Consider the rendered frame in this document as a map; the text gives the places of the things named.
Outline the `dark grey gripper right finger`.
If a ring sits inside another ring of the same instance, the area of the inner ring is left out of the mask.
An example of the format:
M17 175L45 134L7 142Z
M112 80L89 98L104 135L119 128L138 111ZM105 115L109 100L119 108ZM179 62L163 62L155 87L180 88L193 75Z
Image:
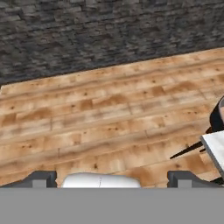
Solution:
M198 178L190 171L168 171L167 179L172 188L224 188L224 184Z

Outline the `white rounded object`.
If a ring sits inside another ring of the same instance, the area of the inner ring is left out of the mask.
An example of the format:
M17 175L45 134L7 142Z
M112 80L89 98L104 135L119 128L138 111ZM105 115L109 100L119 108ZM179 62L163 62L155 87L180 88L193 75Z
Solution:
M140 188L140 182L122 175L80 172L69 174L62 188Z

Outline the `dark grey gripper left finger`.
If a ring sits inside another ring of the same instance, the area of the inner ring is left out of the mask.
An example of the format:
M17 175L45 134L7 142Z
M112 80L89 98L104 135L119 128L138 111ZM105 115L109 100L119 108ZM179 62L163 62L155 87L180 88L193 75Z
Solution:
M56 179L56 171L34 171L24 179L6 185L0 185L0 188L51 188L57 186Z

